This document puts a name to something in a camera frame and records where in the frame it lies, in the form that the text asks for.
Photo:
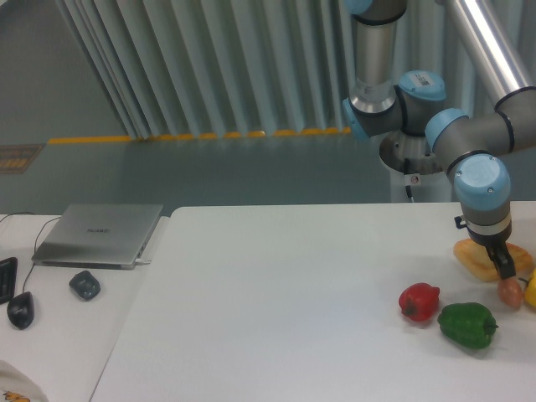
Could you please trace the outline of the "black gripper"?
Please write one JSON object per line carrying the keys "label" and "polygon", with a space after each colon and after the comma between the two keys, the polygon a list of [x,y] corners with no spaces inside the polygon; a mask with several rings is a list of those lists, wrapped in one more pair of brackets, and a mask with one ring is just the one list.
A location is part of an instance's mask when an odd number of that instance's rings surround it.
{"label": "black gripper", "polygon": [[505,243],[512,233],[512,218],[508,214],[503,220],[492,225],[479,225],[467,220],[464,215],[454,218],[458,229],[466,229],[469,237],[477,244],[486,247],[501,280],[516,276],[515,264]]}

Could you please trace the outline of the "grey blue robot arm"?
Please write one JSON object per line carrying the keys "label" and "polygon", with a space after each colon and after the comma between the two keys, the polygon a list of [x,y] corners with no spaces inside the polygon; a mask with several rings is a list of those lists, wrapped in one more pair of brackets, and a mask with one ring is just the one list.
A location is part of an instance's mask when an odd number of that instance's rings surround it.
{"label": "grey blue robot arm", "polygon": [[511,181],[501,157],[535,144],[535,85],[491,3],[444,2],[492,102],[492,113],[480,118],[444,108],[444,83],[430,72],[391,81],[396,24],[406,2],[349,1],[346,7],[357,29],[356,83],[343,102],[352,134],[366,139],[394,131],[427,142],[461,203],[457,227],[484,247],[501,278],[513,277]]}

